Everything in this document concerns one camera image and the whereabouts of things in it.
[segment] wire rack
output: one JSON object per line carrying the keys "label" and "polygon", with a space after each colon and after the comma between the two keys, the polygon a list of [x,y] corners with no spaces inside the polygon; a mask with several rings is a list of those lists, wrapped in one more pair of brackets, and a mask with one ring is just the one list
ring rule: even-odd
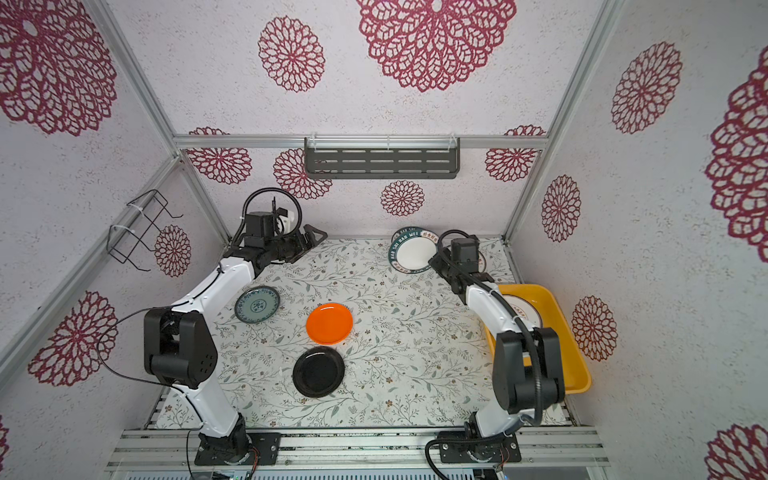
{"label": "wire rack", "polygon": [[[158,205],[160,205],[159,211],[153,216],[150,217],[147,215],[146,210],[150,208],[152,202],[157,202]],[[147,233],[154,228],[157,230],[158,233],[160,233],[162,230],[157,225],[157,219],[160,218],[160,215],[165,212],[168,214],[170,218],[181,218],[184,215],[173,215],[168,210],[168,200],[163,196],[163,194],[160,193],[157,189],[152,189],[144,192],[143,194],[139,195],[138,197],[134,198],[130,202],[126,204],[128,207],[133,207],[139,211],[141,215],[138,215],[134,218],[134,220],[128,224],[128,225],[110,225],[109,231],[107,233],[107,253],[117,260],[120,263],[125,264],[126,262],[130,263],[131,265],[136,268],[136,270],[140,270],[142,272],[149,272],[151,269],[145,269],[138,266],[132,259],[131,255],[133,255],[134,251],[138,248],[139,245],[143,246],[145,249],[147,249],[150,252],[154,252],[154,248],[150,248],[149,245],[147,245],[144,242],[144,237],[147,236]],[[132,227],[134,223],[136,223],[140,218],[146,218],[149,220],[149,224],[147,225],[147,228],[144,229],[141,234],[136,234],[136,230],[134,230]],[[131,249],[124,253],[123,251],[118,249],[118,243],[120,243],[122,237],[126,234],[130,234],[133,238],[136,239],[136,242],[133,244]]]}

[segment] red mandala pattern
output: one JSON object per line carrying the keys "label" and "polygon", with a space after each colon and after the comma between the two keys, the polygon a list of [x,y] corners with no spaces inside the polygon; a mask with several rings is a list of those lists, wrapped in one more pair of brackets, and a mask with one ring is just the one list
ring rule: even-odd
{"label": "red mandala pattern", "polygon": [[[202,127],[190,135],[228,135],[218,128]],[[250,156],[245,148],[191,148],[187,155],[197,171],[220,184],[238,184],[251,171]]]}
{"label": "red mandala pattern", "polygon": [[314,180],[307,177],[302,148],[294,148],[280,153],[279,157],[275,159],[274,175],[282,188],[298,198],[322,197],[328,193],[331,185],[333,185],[332,180]]}
{"label": "red mandala pattern", "polygon": [[709,480],[765,480],[768,478],[768,432],[760,425],[732,425],[718,430],[704,461]]}
{"label": "red mandala pattern", "polygon": [[106,297],[85,292],[27,366],[40,383],[73,386],[97,372],[118,335],[118,318]]}
{"label": "red mandala pattern", "polygon": [[0,102],[14,121],[78,136],[111,116],[118,76],[76,0],[0,3]]}
{"label": "red mandala pattern", "polygon": [[323,47],[310,27],[295,18],[275,18],[259,38],[261,65],[288,91],[314,88],[326,70]]}
{"label": "red mandala pattern", "polygon": [[[546,135],[541,127],[520,125],[504,135]],[[485,169],[496,180],[505,182],[519,180],[528,176],[531,165],[538,151],[534,148],[492,148],[485,154]]]}
{"label": "red mandala pattern", "polygon": [[728,107],[710,136],[710,205],[728,219],[728,234],[756,246],[768,263],[768,47],[749,80],[731,92]]}
{"label": "red mandala pattern", "polygon": [[674,44],[662,41],[640,53],[616,85],[611,108],[616,128],[633,134],[653,124],[674,98],[682,69]]}
{"label": "red mandala pattern", "polygon": [[397,217],[414,214],[423,204],[424,190],[411,181],[392,182],[382,191],[382,207]]}
{"label": "red mandala pattern", "polygon": [[541,202],[541,224],[553,242],[570,237],[581,215],[581,197],[573,178],[561,175],[555,178]]}
{"label": "red mandala pattern", "polygon": [[180,276],[187,271],[192,258],[190,239],[181,228],[168,225],[154,242],[154,259],[168,276]]}
{"label": "red mandala pattern", "polygon": [[514,0],[357,0],[360,33],[382,73],[402,87],[445,90],[488,63]]}
{"label": "red mandala pattern", "polygon": [[5,460],[5,454],[8,453],[8,429],[2,424],[2,415],[0,415],[0,472],[2,472],[2,461]]}
{"label": "red mandala pattern", "polygon": [[616,321],[614,314],[603,300],[586,296],[574,308],[571,329],[582,352],[601,362],[611,356],[616,348]]}

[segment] floral tablecloth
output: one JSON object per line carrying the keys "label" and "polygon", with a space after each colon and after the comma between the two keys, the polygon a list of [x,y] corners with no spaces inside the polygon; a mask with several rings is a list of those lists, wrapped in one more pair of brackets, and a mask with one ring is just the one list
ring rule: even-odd
{"label": "floral tablecloth", "polygon": [[[277,289],[281,304],[272,318],[239,321],[238,292],[208,319],[219,382],[249,427],[461,425],[493,399],[492,358],[479,318],[434,271],[408,275],[392,268],[388,249],[386,240],[326,240],[293,265],[269,267],[242,290]],[[498,283],[514,282],[500,240],[483,240],[481,251]],[[353,314],[352,333],[334,346],[346,373],[334,393],[308,399],[293,386],[293,364],[316,346],[306,318],[327,302]],[[199,425],[174,390],[159,408],[155,428]],[[546,412],[545,422],[568,424],[560,406]]]}

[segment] black cable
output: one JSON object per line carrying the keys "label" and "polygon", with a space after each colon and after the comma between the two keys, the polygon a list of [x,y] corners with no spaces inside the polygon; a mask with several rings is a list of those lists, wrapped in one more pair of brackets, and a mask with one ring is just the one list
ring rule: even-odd
{"label": "black cable", "polygon": [[[133,312],[132,314],[130,314],[130,315],[127,315],[127,316],[124,316],[123,318],[119,319],[119,320],[118,320],[118,321],[115,323],[115,326],[117,326],[117,325],[120,325],[120,324],[121,324],[121,323],[123,323],[125,320],[127,320],[127,319],[131,318],[132,316],[136,315],[137,313],[146,312],[146,311],[148,311],[148,310],[155,310],[156,308],[173,308],[173,307],[175,307],[175,306],[186,305],[187,303],[188,303],[188,302],[182,302],[182,303],[177,303],[177,304],[175,304],[175,305],[169,305],[169,306],[160,306],[160,307],[154,307],[154,306],[151,306],[151,307],[149,307],[149,308],[143,308],[143,309],[141,309],[141,310],[136,310],[136,311],[135,311],[135,312]],[[108,332],[104,332],[104,333],[102,333],[102,334],[101,334],[101,337],[99,337],[99,340],[96,342],[96,357],[98,358],[98,361],[99,361],[99,363],[100,363],[101,365],[103,365],[105,369],[109,370],[110,372],[112,372],[112,373],[113,373],[113,374],[115,374],[116,376],[119,376],[119,377],[121,377],[121,378],[123,378],[123,379],[126,379],[126,380],[133,380],[133,381],[135,381],[135,382],[149,383],[150,385],[159,385],[159,386],[166,386],[166,387],[172,388],[172,389],[174,389],[174,390],[177,390],[177,391],[178,391],[178,392],[179,392],[179,393],[182,395],[182,398],[187,398],[187,397],[186,397],[186,394],[184,394],[184,391],[183,391],[182,389],[178,388],[178,387],[177,387],[177,386],[175,386],[175,385],[171,385],[171,384],[169,384],[169,383],[160,383],[160,382],[155,382],[155,381],[152,381],[152,380],[138,379],[138,378],[136,378],[136,377],[127,376],[127,375],[123,375],[122,373],[119,373],[119,372],[115,372],[115,371],[114,371],[114,370],[113,370],[113,369],[112,369],[112,368],[111,368],[109,365],[107,365],[107,363],[104,361],[104,359],[102,359],[102,358],[101,358],[101,352],[103,352],[103,350],[102,350],[100,347],[101,347],[101,346],[104,344],[104,337],[107,335],[107,333],[108,333]],[[203,420],[203,416],[200,414],[200,412],[198,412],[198,411],[197,411],[197,407],[194,405],[194,403],[190,402],[189,400],[187,400],[187,403],[189,403],[189,404],[190,404],[190,406],[192,407],[192,409],[193,409],[193,410],[194,410],[194,412],[195,412],[195,415],[197,415],[197,418],[200,420],[200,427],[198,427],[198,428],[196,428],[196,429],[189,429],[189,430],[190,430],[190,431],[192,431],[192,430],[198,430],[198,429],[202,428],[202,426],[205,424],[205,421]]]}
{"label": "black cable", "polygon": [[515,422],[514,425],[509,427],[509,429],[507,429],[507,430],[505,430],[505,431],[503,431],[501,433],[497,433],[496,435],[491,435],[489,437],[485,437],[484,439],[466,439],[466,440],[462,440],[462,439],[434,439],[434,440],[430,440],[429,442],[427,442],[426,445],[424,445],[424,455],[427,458],[427,463],[429,464],[429,467],[432,469],[432,471],[435,473],[435,475],[440,477],[441,480],[452,480],[451,478],[448,478],[447,476],[445,476],[445,474],[440,472],[439,468],[437,468],[437,465],[435,465],[435,463],[432,461],[432,457],[429,454],[429,450],[432,447],[434,447],[436,445],[439,445],[439,444],[442,444],[442,443],[450,443],[450,444],[453,444],[453,445],[486,445],[488,443],[497,443],[499,441],[503,441],[505,437],[509,437],[512,434],[514,434],[515,432],[517,432],[523,426],[524,422],[525,421],[524,421],[523,418],[518,418],[518,421]]}
{"label": "black cable", "polygon": [[202,295],[203,293],[205,293],[205,291],[206,291],[206,290],[208,290],[208,289],[209,289],[209,288],[210,288],[210,287],[211,287],[211,286],[212,286],[214,283],[216,283],[216,280],[218,280],[218,279],[219,279],[219,276],[221,276],[221,274],[222,274],[222,273],[224,273],[224,268],[222,268],[222,266],[221,266],[221,262],[219,262],[219,266],[218,266],[218,268],[216,268],[216,270],[217,270],[217,272],[218,272],[218,273],[216,274],[216,278],[214,278],[214,280],[213,280],[211,283],[208,283],[208,286],[206,286],[205,288],[203,288],[203,291],[202,291],[202,292],[200,292],[200,293],[198,293],[197,295],[193,296],[193,297],[192,297],[192,300],[195,300],[195,299],[196,299],[196,298],[198,298],[200,295]]}
{"label": "black cable", "polygon": [[261,194],[265,194],[266,192],[277,192],[278,194],[283,194],[293,202],[293,205],[296,206],[296,226],[290,232],[284,235],[279,235],[277,238],[293,235],[295,232],[299,230],[299,227],[301,226],[302,212],[301,212],[301,205],[299,205],[299,201],[296,199],[296,197],[291,195],[289,192],[283,190],[282,188],[278,188],[278,187],[260,188],[259,190],[256,190],[255,192],[253,192],[251,195],[248,195],[248,198],[245,200],[245,203],[243,203],[243,215],[240,218],[240,226],[237,228],[237,232],[235,232],[234,237],[232,237],[232,242],[230,243],[230,249],[236,248],[240,245],[240,241],[242,240],[240,238],[240,235],[243,233],[243,229],[245,228],[245,216],[248,214],[248,205],[250,205],[250,202],[254,198],[258,197]]}
{"label": "black cable", "polygon": [[192,475],[192,465],[190,465],[190,434],[192,430],[187,430],[187,441],[184,443],[184,451],[187,453],[187,470],[190,471],[190,480],[194,480]]}

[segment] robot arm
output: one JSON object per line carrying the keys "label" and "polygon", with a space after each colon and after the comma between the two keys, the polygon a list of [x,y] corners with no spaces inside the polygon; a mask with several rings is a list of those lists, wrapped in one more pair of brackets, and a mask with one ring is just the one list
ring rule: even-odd
{"label": "robot arm", "polygon": [[[533,415],[536,379],[533,368],[525,366],[524,357],[529,346],[526,345],[520,325],[530,332],[530,338],[535,344],[535,348],[530,350],[536,352],[541,367],[543,408],[562,402],[565,396],[557,333],[550,328],[539,328],[526,320],[521,323],[515,321],[510,309],[505,308],[498,299],[500,292],[493,279],[487,273],[478,272],[478,245],[477,237],[453,240],[451,246],[443,250],[453,265],[446,262],[440,252],[429,262],[449,283],[453,293],[480,317],[496,339],[492,373],[496,402],[491,401],[483,410],[472,415],[468,423],[471,438],[490,437],[505,432],[520,421],[521,415]],[[485,284],[486,289],[468,281],[466,274]]]}
{"label": "robot arm", "polygon": [[[282,193],[298,207],[292,195]],[[243,226],[244,233],[213,272],[174,306],[150,310],[144,317],[144,369],[184,393],[203,422],[201,452],[227,463],[245,462],[250,441],[243,416],[217,380],[218,352],[205,318],[215,317],[272,262],[294,263],[328,237],[311,225],[304,226],[304,233],[294,231],[293,212],[276,208],[274,200],[271,212],[248,213]]]}

